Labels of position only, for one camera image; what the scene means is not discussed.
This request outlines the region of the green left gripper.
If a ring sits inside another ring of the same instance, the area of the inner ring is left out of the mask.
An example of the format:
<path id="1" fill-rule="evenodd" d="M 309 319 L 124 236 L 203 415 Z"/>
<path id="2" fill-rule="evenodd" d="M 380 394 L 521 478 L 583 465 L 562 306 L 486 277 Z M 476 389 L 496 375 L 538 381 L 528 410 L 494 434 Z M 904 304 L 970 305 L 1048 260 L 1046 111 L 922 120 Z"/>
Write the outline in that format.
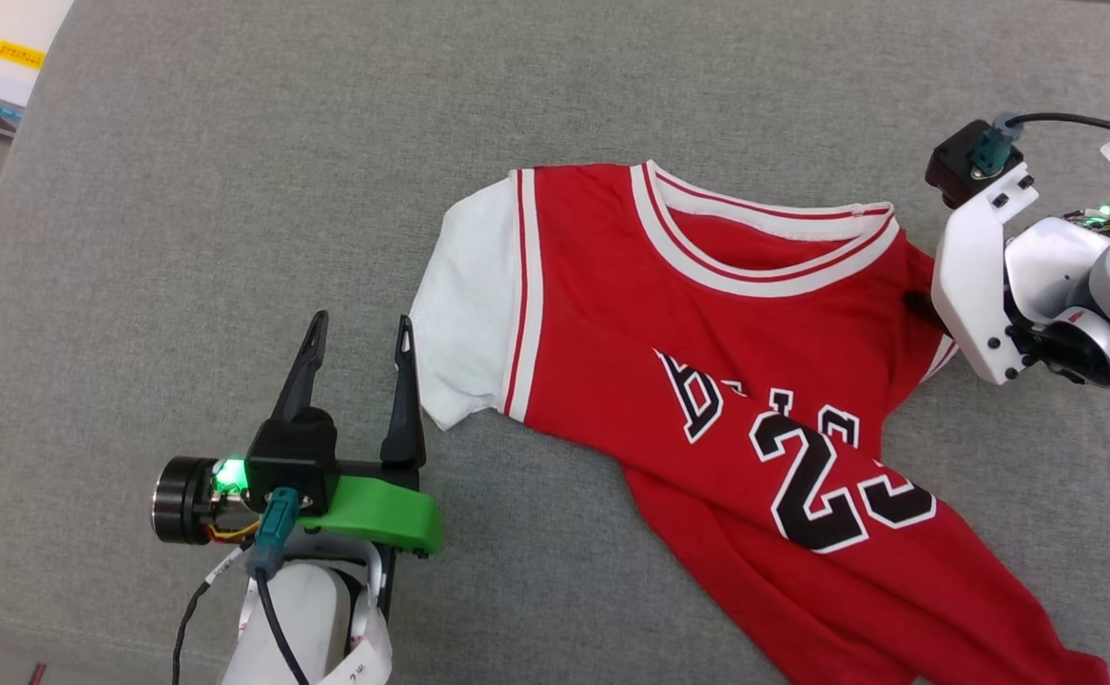
<path id="1" fill-rule="evenodd" d="M 278 395 L 271 419 L 292 421 L 311 406 L 314 381 L 327 343 L 329 315 L 320 309 L 312 318 L 302 345 Z M 324 515 L 303 516 L 302 528 L 317 528 L 430 556 L 444 546 L 444 517 L 436 498 L 420 490 L 420 471 L 427 463 L 427 439 L 421 423 L 418 367 L 414 326 L 398 316 L 394 347 L 397 366 L 389 430 L 380 447 L 380 462 L 341 462 L 341 477 Z"/>

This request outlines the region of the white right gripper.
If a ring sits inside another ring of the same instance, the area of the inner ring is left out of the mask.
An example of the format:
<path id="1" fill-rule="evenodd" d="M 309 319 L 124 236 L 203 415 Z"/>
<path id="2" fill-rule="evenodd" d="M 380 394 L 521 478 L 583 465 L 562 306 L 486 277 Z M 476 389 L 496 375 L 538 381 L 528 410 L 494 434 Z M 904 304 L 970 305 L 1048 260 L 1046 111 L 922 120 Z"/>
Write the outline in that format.
<path id="1" fill-rule="evenodd" d="M 941 318 L 977 377 L 1002 385 L 1025 369 L 1005 312 L 1005 225 L 1039 198 L 1028 167 L 1008 169 L 947 218 L 934 256 L 931 296 L 904 292 L 915 316 Z"/>

